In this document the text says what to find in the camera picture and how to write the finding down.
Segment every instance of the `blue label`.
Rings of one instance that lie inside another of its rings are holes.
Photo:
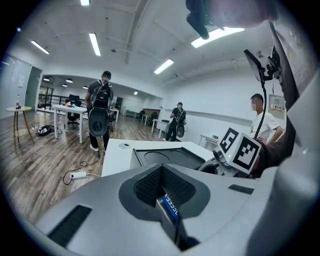
[[[169,210],[170,214],[173,216],[175,220],[178,219],[178,210],[170,200],[170,198],[166,195],[162,198],[162,201],[165,207]]]

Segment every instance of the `window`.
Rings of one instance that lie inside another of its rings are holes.
[[[40,86],[38,103],[40,103],[40,104],[49,103],[50,104],[53,93],[54,93],[54,89],[49,88],[49,87],[45,87],[45,86]]]

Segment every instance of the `white t-shirt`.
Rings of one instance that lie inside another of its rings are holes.
[[[261,118],[262,118],[263,112],[260,114],[257,114],[255,118],[252,120],[252,126],[251,126],[251,134],[250,137],[254,137],[256,135],[258,126],[260,124]],[[274,116],[270,114],[269,112],[265,112],[263,123],[261,126],[261,129],[258,134],[258,138],[267,139],[271,133],[271,131],[275,128],[277,128],[279,124],[275,120]]]

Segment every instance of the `white box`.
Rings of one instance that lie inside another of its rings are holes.
[[[243,132],[229,128],[218,142],[228,165],[249,175],[260,152],[261,144]]]

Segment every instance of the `wall sign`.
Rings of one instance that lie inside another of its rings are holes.
[[[286,114],[285,98],[269,94],[269,113],[275,118],[284,120]]]

